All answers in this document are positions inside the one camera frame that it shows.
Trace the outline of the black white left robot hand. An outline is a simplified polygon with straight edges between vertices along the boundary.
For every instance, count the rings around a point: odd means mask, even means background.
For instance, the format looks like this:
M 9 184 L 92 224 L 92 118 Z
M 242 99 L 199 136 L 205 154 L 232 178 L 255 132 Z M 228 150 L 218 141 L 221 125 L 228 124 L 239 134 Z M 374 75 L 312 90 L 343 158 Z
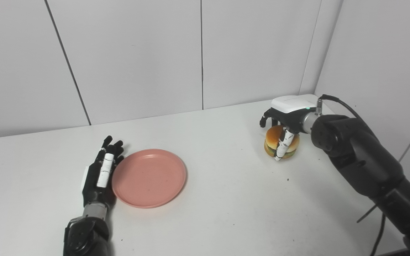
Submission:
M 83 205 L 86 206 L 94 201 L 105 204 L 108 208 L 114 207 L 116 196 L 112 189 L 112 177 L 116 167 L 122 162 L 124 156 L 123 141 L 119 140 L 111 144 L 112 136 L 107 136 L 101 146 L 100 151 L 96 155 L 94 162 L 88 167 L 86 179 L 82 189 Z M 106 187 L 98 186 L 98 178 L 100 175 L 101 166 L 104 163 L 104 157 L 107 153 L 114 156 L 111 163 L 109 180 Z

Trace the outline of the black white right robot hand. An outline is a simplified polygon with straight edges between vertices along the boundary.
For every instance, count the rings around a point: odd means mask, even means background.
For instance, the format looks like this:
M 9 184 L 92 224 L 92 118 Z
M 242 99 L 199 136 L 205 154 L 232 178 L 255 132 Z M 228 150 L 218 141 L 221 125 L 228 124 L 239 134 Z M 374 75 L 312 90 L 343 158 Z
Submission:
M 266 132 L 264 149 L 276 161 L 288 159 L 298 148 L 301 133 L 311 133 L 318 115 L 316 104 L 301 96 L 277 97 L 271 101 L 259 122 L 265 128 L 267 120 L 271 127 Z

